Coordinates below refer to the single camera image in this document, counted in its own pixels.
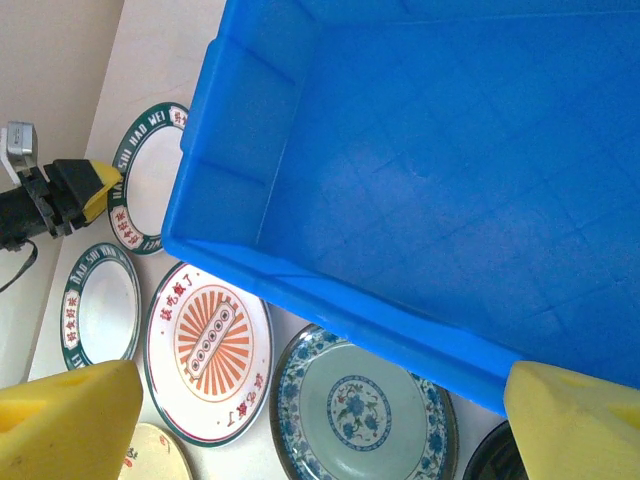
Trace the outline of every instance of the plate with green rim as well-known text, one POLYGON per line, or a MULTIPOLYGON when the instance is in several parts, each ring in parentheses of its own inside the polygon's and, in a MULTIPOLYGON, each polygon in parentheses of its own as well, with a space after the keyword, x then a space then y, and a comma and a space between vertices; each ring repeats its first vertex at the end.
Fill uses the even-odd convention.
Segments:
POLYGON ((140 334, 140 285, 127 254, 98 243, 76 261, 60 308, 60 344, 69 370, 130 360, 140 334))
POLYGON ((162 250, 160 231, 182 159, 180 140, 187 109, 164 102, 145 110, 129 127, 113 159, 122 180, 109 190, 111 229, 127 250, 162 250))

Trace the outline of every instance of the cream plate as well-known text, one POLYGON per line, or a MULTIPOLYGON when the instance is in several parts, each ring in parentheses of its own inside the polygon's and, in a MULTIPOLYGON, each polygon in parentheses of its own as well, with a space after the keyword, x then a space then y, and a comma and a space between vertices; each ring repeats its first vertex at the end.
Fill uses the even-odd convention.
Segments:
POLYGON ((258 297, 184 263, 160 283, 145 371, 158 412, 184 440, 214 447, 246 431, 266 396, 272 357, 258 297))
POLYGON ((119 480, 191 480, 184 454, 171 436, 149 423, 133 432, 119 480))
POLYGON ((138 277, 126 253, 110 243, 85 251, 67 279, 60 310, 67 368, 133 358, 141 309, 138 277))
POLYGON ((160 230, 182 158, 186 122, 182 105, 151 107, 129 128, 113 160, 122 181, 109 191, 111 228, 118 241, 138 255, 162 249, 160 230))

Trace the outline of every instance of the yellow sponge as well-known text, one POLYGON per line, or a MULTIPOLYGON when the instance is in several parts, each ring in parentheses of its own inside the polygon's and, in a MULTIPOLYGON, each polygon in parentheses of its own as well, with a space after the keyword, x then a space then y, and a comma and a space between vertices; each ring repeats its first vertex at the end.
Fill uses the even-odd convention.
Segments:
POLYGON ((531 480, 640 479, 640 391, 518 362, 505 407, 531 480))
POLYGON ((0 478, 118 478, 141 405, 124 360, 1 390, 0 478))

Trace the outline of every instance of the blue floral plate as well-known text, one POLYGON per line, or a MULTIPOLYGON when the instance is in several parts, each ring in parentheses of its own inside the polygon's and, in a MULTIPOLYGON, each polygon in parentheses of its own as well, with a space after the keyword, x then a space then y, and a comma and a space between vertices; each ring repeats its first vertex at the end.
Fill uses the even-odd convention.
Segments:
POLYGON ((314 325, 275 378, 271 428, 290 478, 453 478, 458 430, 440 387, 314 325))

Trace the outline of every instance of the white plate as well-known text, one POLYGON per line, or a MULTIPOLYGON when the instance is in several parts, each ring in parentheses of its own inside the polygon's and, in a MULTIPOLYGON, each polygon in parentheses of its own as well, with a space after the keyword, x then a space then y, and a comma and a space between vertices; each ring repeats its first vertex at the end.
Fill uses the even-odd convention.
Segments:
POLYGON ((138 255, 162 249, 160 231, 182 159, 186 122, 182 105, 151 107, 129 128, 113 160, 122 181, 109 191, 109 221, 118 241, 138 255))
POLYGON ((258 297, 184 263, 160 283, 145 371, 158 412, 184 440, 214 447, 245 432, 264 403, 272 357, 258 297))
POLYGON ((276 451, 301 480, 451 480, 448 393, 320 327, 285 349, 271 393, 276 451))
POLYGON ((141 315, 131 260, 110 243, 89 248, 71 270, 62 298, 60 342, 67 368, 133 358, 141 315))
POLYGON ((118 480, 191 480, 184 454, 171 436, 149 423, 133 432, 118 480))

